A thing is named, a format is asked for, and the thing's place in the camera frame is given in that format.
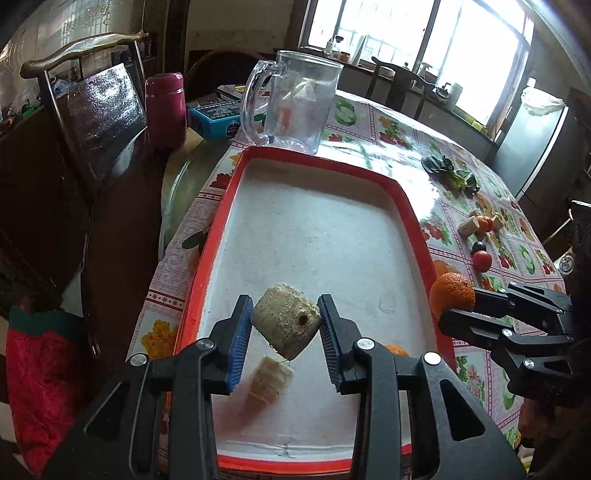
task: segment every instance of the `blue box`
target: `blue box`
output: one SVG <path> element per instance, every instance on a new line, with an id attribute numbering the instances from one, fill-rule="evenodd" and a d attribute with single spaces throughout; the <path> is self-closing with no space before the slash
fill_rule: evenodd
<path id="1" fill-rule="evenodd" d="M 189 107 L 189 127 L 205 140 L 233 138 L 240 128 L 241 100 Z"/>

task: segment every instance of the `spinach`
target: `spinach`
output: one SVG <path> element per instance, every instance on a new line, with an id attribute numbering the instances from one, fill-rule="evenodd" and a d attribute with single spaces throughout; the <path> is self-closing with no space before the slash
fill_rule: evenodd
<path id="1" fill-rule="evenodd" d="M 444 175 L 449 183 L 457 190 L 474 195 L 480 187 L 471 171 L 456 170 L 452 161 L 445 155 L 441 159 L 435 155 L 428 155 L 421 159 L 421 165 L 429 174 Z"/>

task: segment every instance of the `orange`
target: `orange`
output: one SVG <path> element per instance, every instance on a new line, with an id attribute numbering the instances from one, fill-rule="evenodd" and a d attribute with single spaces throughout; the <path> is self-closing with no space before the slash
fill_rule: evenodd
<path id="1" fill-rule="evenodd" d="M 402 355 L 402 356 L 408 356 L 407 351 L 402 348 L 401 346 L 398 345 L 384 345 L 388 350 L 390 350 L 390 353 L 393 353 L 394 355 Z"/>
<path id="2" fill-rule="evenodd" d="M 476 296 L 470 280 L 459 273 L 445 273 L 439 277 L 429 292 L 429 305 L 435 317 L 451 309 L 474 309 Z"/>

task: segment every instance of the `loofah sponge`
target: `loofah sponge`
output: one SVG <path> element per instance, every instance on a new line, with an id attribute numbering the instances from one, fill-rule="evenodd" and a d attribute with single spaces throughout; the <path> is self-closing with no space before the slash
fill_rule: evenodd
<path id="1" fill-rule="evenodd" d="M 316 304 L 285 283 L 268 288 L 252 315 L 252 324 L 287 360 L 310 343 L 321 321 Z"/>

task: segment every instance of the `chair backrest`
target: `chair backrest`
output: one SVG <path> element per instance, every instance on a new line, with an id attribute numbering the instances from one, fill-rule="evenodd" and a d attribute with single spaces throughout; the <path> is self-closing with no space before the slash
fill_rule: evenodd
<path id="1" fill-rule="evenodd" d="M 213 93 L 220 85 L 246 83 L 259 60 L 265 59 L 255 51 L 237 47 L 220 47 L 206 53 L 185 77 L 187 101 Z"/>
<path id="2" fill-rule="evenodd" d="M 21 77 L 37 78 L 41 101 L 56 131 L 64 161 L 90 209 L 123 148 L 145 128 L 144 68 L 138 41 L 144 32 L 107 33 L 68 43 L 41 60 L 25 62 Z M 70 88 L 67 108 L 58 108 L 49 71 L 119 45 L 129 48 L 133 80 L 123 64 L 82 79 Z"/>
<path id="3" fill-rule="evenodd" d="M 391 69 L 394 71 L 394 78 L 392 80 L 392 85 L 390 86 L 388 97 L 386 98 L 384 105 L 388 108 L 391 108 L 392 110 L 396 110 L 397 112 L 401 111 L 402 105 L 404 104 L 404 100 L 412 82 L 416 82 L 416 86 L 418 88 L 423 88 L 423 96 L 421 97 L 417 110 L 414 114 L 414 119 L 418 120 L 418 117 L 421 115 L 421 111 L 423 110 L 427 91 L 435 88 L 435 85 L 426 82 L 425 79 L 421 78 L 406 67 L 401 67 L 400 65 L 395 65 L 394 63 L 379 61 L 376 57 L 371 57 L 371 59 L 376 64 L 376 68 L 374 70 L 374 74 L 372 75 L 371 81 L 369 82 L 368 91 L 365 94 L 365 97 L 367 99 L 371 99 L 375 86 L 378 83 L 379 71 L 381 68 L 386 67 Z"/>

